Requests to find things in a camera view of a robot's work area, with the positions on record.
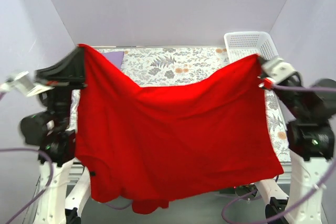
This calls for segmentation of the white plastic basket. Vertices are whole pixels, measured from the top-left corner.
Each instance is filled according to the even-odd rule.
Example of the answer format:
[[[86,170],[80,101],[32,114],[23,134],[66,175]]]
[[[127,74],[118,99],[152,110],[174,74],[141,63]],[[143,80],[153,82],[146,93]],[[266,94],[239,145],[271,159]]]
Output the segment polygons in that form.
[[[271,36],[264,31],[226,33],[224,42],[230,63],[253,54],[259,54],[267,60],[278,56]]]

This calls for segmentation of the red t shirt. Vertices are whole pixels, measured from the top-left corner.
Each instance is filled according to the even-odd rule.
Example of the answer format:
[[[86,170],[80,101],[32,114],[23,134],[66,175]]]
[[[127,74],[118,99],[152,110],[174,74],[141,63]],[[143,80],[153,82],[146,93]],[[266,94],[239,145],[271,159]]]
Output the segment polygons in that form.
[[[186,86],[141,87],[82,45],[86,87],[76,157],[91,197],[132,200],[138,214],[171,201],[282,174],[271,144],[257,55]]]

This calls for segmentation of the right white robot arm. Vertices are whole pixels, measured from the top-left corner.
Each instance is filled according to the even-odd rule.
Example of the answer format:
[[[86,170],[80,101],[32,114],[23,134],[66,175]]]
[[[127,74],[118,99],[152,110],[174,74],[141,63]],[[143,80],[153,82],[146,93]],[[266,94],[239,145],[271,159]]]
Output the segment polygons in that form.
[[[302,86],[299,72],[280,56],[258,57],[260,88],[272,90],[294,116],[286,124],[291,159],[290,193],[272,179],[256,187],[265,202],[264,223],[321,223],[322,196],[335,171],[335,81],[320,79]]]

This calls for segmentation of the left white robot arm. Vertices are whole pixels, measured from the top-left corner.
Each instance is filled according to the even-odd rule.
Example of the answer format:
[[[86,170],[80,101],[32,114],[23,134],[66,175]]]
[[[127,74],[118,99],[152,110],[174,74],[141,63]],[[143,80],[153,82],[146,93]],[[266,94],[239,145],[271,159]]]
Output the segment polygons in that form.
[[[69,128],[72,92],[86,87],[83,48],[51,67],[36,70],[35,80],[24,92],[38,96],[46,110],[24,117],[20,131],[25,143],[39,148],[40,189],[34,223],[81,223],[81,212],[90,195],[84,172],[79,195],[67,195],[70,169],[75,159],[76,133]]]

